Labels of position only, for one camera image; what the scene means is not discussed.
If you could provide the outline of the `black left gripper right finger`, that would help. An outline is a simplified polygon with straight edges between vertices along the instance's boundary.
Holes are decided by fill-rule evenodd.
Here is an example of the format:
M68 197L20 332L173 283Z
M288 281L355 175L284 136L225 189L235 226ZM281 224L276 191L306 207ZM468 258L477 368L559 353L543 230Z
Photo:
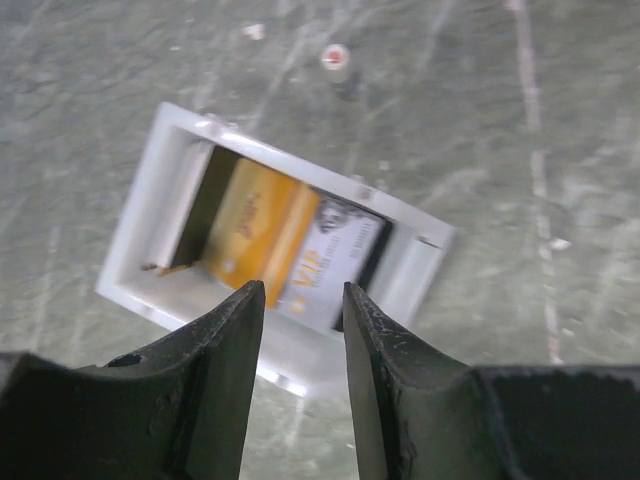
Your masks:
M635 479L635 365L469 366L343 294L363 479Z

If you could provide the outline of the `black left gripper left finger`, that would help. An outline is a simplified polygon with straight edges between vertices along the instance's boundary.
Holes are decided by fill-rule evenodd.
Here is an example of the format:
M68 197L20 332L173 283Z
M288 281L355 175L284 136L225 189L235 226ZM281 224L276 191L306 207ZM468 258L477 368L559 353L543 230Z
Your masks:
M5 479L235 479L263 332L251 281L104 366L1 356Z

